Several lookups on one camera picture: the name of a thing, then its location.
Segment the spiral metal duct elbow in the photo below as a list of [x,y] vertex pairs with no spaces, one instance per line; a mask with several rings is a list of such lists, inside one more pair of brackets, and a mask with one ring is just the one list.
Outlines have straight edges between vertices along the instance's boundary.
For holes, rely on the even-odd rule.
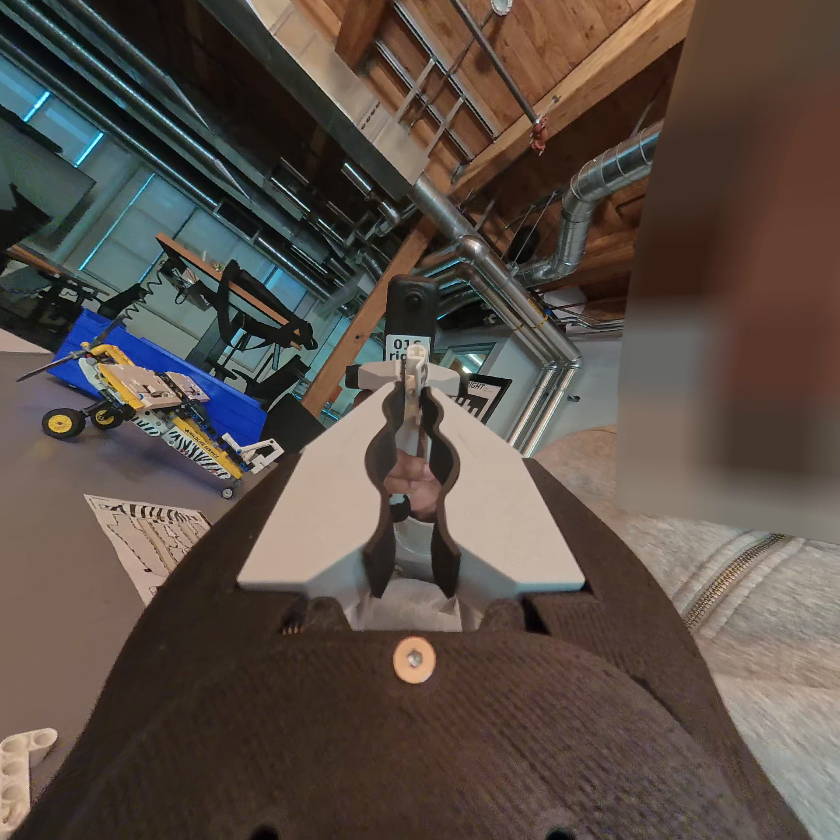
[[572,275],[585,254],[586,239],[601,201],[649,176],[663,119],[585,164],[562,198],[562,224],[556,248],[545,259],[522,266],[516,278],[526,288]]

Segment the wooden standing desk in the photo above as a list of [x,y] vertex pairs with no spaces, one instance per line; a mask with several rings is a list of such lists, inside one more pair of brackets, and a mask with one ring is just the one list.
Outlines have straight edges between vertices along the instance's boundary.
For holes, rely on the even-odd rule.
[[298,316],[235,260],[216,268],[166,234],[156,235],[164,262],[161,274],[178,301],[213,310],[219,339],[233,351],[292,348],[315,351],[310,322]]

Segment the ceiling sprinkler pipe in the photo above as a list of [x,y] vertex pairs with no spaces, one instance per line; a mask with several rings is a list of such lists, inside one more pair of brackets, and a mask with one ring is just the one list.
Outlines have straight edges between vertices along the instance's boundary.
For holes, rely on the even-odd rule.
[[451,1],[450,3],[473,36],[475,42],[477,42],[485,56],[488,58],[500,79],[504,82],[510,94],[523,111],[523,114],[527,116],[531,123],[529,147],[537,155],[542,155],[545,151],[545,145],[547,142],[546,118],[540,117],[534,110],[534,107],[531,105],[529,100],[525,97],[519,85],[513,79],[511,73],[503,64],[493,45],[485,35],[483,24],[478,24],[476,22],[463,2]]

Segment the person's right hand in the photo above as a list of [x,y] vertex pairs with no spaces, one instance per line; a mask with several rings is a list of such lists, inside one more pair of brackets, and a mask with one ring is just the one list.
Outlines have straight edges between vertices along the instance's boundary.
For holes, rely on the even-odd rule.
[[383,485],[391,496],[408,497],[412,518],[421,522],[435,520],[441,485],[424,458],[397,449],[395,465]]

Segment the blue plastic bin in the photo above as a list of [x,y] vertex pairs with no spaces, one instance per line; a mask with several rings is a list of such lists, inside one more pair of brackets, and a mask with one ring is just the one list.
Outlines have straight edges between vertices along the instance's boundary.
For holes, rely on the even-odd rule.
[[[82,342],[95,339],[106,328],[109,321],[95,312],[83,310],[70,329],[56,358],[79,350]],[[231,385],[219,381],[194,365],[175,356],[168,350],[147,339],[132,336],[124,327],[117,327],[108,336],[108,341],[125,352],[132,362],[143,368],[165,373],[188,375],[210,397],[203,406],[210,422],[220,434],[231,434],[241,445],[250,445],[263,439],[266,412],[257,400],[246,396]],[[97,391],[81,372],[77,361],[55,368],[52,375],[95,397]]]

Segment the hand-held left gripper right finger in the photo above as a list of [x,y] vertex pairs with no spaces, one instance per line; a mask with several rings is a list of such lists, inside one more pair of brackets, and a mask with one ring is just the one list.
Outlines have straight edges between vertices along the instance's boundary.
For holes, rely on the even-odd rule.
[[484,611],[499,599],[578,592],[585,576],[525,460],[436,387],[420,397],[437,496],[434,582]]

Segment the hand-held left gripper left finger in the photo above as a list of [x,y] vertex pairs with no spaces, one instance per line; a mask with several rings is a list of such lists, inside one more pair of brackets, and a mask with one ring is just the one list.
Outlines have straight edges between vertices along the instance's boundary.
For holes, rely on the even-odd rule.
[[395,567],[391,495],[404,386],[387,383],[307,446],[238,574],[240,587],[381,597]]

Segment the white angled lego beam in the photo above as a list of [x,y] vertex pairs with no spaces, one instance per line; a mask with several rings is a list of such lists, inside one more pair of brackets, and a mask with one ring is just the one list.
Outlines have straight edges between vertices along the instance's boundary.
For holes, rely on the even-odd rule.
[[31,770],[58,739],[53,728],[16,733],[1,743],[1,838],[10,838],[32,806]]

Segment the small white lego connector piece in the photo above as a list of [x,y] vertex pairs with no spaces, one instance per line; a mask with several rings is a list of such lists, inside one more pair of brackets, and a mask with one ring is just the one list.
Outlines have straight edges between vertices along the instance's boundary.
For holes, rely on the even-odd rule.
[[421,395],[427,378],[427,351],[422,343],[412,344],[403,365],[405,391],[403,424],[396,433],[397,449],[406,455],[427,460],[427,436],[423,429]]

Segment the black white wall poster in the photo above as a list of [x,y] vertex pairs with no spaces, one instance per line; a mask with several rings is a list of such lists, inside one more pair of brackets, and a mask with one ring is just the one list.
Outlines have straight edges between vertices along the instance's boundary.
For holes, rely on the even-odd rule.
[[511,384],[512,379],[507,377],[470,373],[462,378],[462,387],[454,400],[471,416],[487,425]]

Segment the zebra striped sticker sheet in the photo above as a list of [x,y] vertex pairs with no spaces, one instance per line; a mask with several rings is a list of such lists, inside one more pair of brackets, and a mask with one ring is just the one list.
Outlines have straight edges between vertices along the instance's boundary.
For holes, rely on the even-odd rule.
[[84,496],[144,606],[211,528],[194,509]]

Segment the person in grey sweater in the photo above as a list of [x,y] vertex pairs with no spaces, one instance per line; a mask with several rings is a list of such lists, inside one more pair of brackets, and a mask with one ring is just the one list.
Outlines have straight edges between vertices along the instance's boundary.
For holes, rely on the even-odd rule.
[[759,817],[802,838],[838,838],[838,545],[641,512],[615,426],[553,441],[537,461],[609,547],[597,593],[503,601],[470,615],[432,582],[398,570],[356,629],[539,632],[638,678],[726,753]]

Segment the yellow white lego helicopter model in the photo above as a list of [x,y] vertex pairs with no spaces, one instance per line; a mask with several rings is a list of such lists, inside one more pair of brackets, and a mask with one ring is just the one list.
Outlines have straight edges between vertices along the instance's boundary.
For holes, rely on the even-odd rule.
[[79,409],[47,411],[41,428],[51,438],[76,438],[89,424],[101,431],[132,424],[221,480],[224,499],[234,497],[246,475],[258,474],[284,453],[274,438],[240,444],[231,434],[219,433],[203,408],[210,397],[194,379],[137,365],[115,344],[106,343],[103,333],[65,357],[19,376],[17,382],[65,364],[79,369],[96,400]]

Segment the black monitor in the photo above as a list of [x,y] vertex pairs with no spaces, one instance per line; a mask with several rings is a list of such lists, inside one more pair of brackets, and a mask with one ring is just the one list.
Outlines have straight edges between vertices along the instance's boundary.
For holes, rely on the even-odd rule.
[[2,108],[1,246],[27,239],[62,246],[92,204],[96,182],[60,155],[58,145]]

